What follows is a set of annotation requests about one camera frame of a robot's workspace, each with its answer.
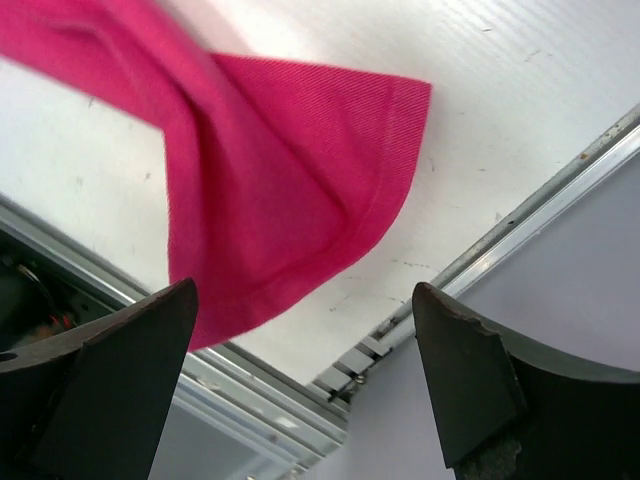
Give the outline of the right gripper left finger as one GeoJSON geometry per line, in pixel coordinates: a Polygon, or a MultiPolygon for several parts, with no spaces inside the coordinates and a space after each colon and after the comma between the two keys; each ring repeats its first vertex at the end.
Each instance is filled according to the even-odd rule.
{"type": "Polygon", "coordinates": [[[197,313],[184,279],[2,353],[2,478],[147,478],[197,313]]]}

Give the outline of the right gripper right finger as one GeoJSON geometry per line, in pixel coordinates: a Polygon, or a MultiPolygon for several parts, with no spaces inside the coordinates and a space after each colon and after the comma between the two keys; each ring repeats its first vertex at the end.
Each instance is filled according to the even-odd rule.
{"type": "Polygon", "coordinates": [[[429,283],[415,286],[412,311],[456,478],[638,478],[638,373],[535,341],[429,283]]]}

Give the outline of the magenta pink trousers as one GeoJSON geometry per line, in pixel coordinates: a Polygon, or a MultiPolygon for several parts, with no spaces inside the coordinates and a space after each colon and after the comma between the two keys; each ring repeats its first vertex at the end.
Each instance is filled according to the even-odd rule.
{"type": "Polygon", "coordinates": [[[1,52],[164,135],[190,346],[280,315],[369,252],[409,193],[431,86],[213,53],[154,1],[5,1],[1,52]]]}

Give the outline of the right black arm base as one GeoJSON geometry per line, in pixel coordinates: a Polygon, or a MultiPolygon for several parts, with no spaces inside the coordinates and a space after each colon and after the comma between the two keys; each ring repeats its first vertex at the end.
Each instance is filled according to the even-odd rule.
{"type": "Polygon", "coordinates": [[[6,232],[1,233],[1,350],[106,316],[117,302],[6,232]]]}

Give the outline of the aluminium front rail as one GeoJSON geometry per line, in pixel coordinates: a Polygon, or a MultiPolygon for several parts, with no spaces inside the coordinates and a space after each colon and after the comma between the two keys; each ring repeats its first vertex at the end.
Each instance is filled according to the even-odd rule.
{"type": "MultiPolygon", "coordinates": [[[[8,199],[2,232],[117,302],[116,311],[153,295],[8,199]]],[[[187,351],[145,479],[293,479],[346,433],[343,408],[241,349],[187,351]]]]}

